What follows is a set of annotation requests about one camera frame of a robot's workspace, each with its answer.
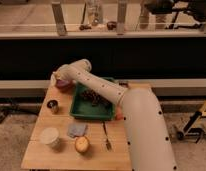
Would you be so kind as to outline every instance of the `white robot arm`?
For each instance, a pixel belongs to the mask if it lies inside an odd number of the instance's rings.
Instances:
[[[61,66],[52,74],[56,80],[76,80],[122,108],[132,167],[135,171],[178,170],[160,104],[151,90],[127,89],[90,74],[83,59]]]

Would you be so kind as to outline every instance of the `white cup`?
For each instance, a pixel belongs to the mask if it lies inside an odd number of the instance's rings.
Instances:
[[[40,142],[49,146],[50,148],[58,148],[59,146],[59,131],[57,128],[46,128],[40,134]]]

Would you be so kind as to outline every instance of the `fork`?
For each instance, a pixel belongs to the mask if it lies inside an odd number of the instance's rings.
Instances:
[[[108,139],[108,134],[107,134],[105,122],[103,122],[103,130],[104,130],[104,133],[105,133],[105,135],[106,135],[106,140],[105,140],[106,148],[107,148],[107,150],[111,150],[111,149],[112,149],[112,146],[111,146],[111,142],[110,142],[109,139]]]

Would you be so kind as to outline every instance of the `wooden tabletop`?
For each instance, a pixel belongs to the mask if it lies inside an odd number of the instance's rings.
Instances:
[[[124,128],[124,120],[106,122],[108,139],[112,150],[107,150],[102,122],[76,120],[70,116],[74,87],[66,92],[60,92],[55,87],[49,87],[40,110],[35,128],[30,138],[21,167],[23,169],[57,169],[57,170],[120,170],[131,171],[131,161]],[[46,104],[55,99],[59,103],[58,114],[52,114]],[[84,155],[76,152],[75,139],[67,136],[68,125],[73,122],[83,122],[88,125],[87,138],[90,149]],[[59,130],[61,148],[52,150],[39,142],[40,133],[47,127]]]

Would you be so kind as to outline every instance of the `green tray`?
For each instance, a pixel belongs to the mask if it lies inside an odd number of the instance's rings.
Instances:
[[[97,106],[92,106],[90,101],[84,100],[80,97],[80,94],[88,89],[86,86],[77,83],[73,102],[71,105],[70,114],[76,119],[85,119],[85,120],[101,120],[101,121],[108,121],[111,120],[114,116],[115,107],[114,105],[110,105],[109,107],[105,108],[103,104],[98,104]]]

